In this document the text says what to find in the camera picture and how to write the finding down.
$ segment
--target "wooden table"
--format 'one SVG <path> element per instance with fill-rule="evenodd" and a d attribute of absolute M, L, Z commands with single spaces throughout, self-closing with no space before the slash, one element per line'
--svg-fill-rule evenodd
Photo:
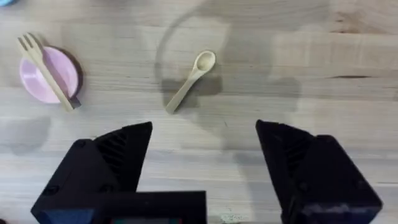
<path fill-rule="evenodd" d="M 280 223 L 257 119 L 334 135 L 398 223 L 398 3 L 393 0 L 20 0 L 0 8 L 0 217 L 30 208 L 72 142 L 152 121 L 139 190 L 207 190 L 209 223 Z M 83 71 L 81 107 L 23 89 L 31 31 Z M 218 64 L 176 115 L 196 54 Z"/>

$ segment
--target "spoon bowl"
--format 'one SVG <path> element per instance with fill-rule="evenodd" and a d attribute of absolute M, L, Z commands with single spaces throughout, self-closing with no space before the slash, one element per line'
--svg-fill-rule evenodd
<path fill-rule="evenodd" d="M 167 104 L 166 111 L 169 114 L 174 114 L 174 111 L 180 105 L 181 101 L 184 99 L 185 95 L 188 93 L 189 89 L 195 84 L 195 82 L 202 77 L 204 74 L 208 73 L 216 64 L 216 55 L 209 51 L 202 51 L 196 58 L 191 74 L 188 80 L 182 85 L 180 90 L 173 96 L 172 100 Z"/>
<path fill-rule="evenodd" d="M 198 55 L 193 67 L 200 71 L 208 72 L 214 67 L 215 63 L 216 55 L 209 50 L 205 50 Z"/>

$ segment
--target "fork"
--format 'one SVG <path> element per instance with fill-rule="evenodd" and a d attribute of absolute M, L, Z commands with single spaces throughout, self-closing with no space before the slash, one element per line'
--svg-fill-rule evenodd
<path fill-rule="evenodd" d="M 50 85 L 52 91 L 60 100 L 66 111 L 73 110 L 73 106 L 69 99 L 65 96 L 44 62 L 44 55 L 40 42 L 33 36 L 33 34 L 27 33 L 22 37 L 18 37 L 17 44 L 24 58 L 36 65 L 43 74 L 45 81 Z"/>

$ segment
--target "black plastic part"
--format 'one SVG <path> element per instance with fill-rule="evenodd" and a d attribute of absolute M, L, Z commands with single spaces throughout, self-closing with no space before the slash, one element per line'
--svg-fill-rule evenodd
<path fill-rule="evenodd" d="M 206 224 L 206 192 L 136 192 L 152 123 L 77 140 L 32 207 L 41 224 L 176 218 Z"/>
<path fill-rule="evenodd" d="M 284 224 L 368 224 L 382 202 L 332 136 L 257 121 Z"/>

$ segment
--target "spoon handle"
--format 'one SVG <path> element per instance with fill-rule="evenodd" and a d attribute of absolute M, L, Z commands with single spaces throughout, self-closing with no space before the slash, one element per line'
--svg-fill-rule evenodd
<path fill-rule="evenodd" d="M 185 95 L 188 93 L 189 89 L 191 89 L 192 85 L 200 78 L 200 76 L 196 75 L 193 72 L 188 80 L 182 85 L 179 91 L 173 96 L 172 100 L 166 106 L 166 112 L 169 114 L 174 114 L 174 111 L 178 108 L 181 101 L 184 99 Z"/>

